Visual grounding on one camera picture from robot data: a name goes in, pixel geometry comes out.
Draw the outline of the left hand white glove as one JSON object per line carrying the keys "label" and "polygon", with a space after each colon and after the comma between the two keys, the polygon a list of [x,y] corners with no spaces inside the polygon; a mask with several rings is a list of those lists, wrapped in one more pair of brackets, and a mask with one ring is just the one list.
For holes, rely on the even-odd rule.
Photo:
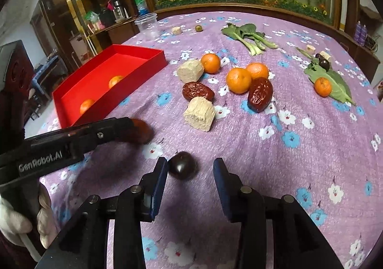
{"label": "left hand white glove", "polygon": [[[39,233],[42,246],[47,249],[58,234],[51,198],[46,187],[39,184],[39,212],[35,224]],[[19,238],[20,234],[26,234],[33,230],[33,224],[28,218],[11,208],[10,203],[1,198],[1,233],[13,244],[24,247]]]}

